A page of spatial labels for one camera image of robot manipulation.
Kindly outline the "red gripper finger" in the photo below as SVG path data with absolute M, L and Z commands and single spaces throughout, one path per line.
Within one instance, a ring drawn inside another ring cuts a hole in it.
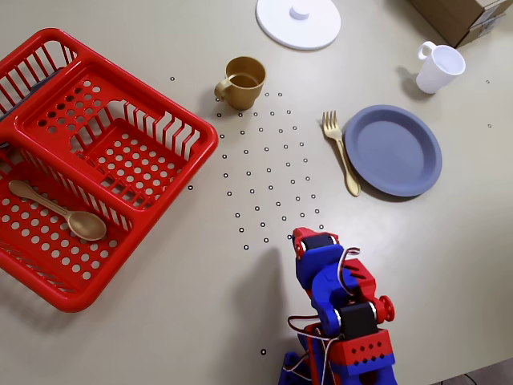
M 293 230 L 292 242 L 297 257 L 303 257 L 311 249 L 339 245 L 338 235 L 329 232 L 316 232 L 306 227 L 298 227 Z

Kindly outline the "blue gripper body with servo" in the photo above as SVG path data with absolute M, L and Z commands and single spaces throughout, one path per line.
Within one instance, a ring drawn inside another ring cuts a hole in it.
M 303 257 L 296 256 L 297 279 L 323 322 L 340 320 L 340 309 L 350 298 L 347 290 L 353 289 L 350 271 L 339 270 L 344 252 L 345 248 L 339 244 L 311 249 Z

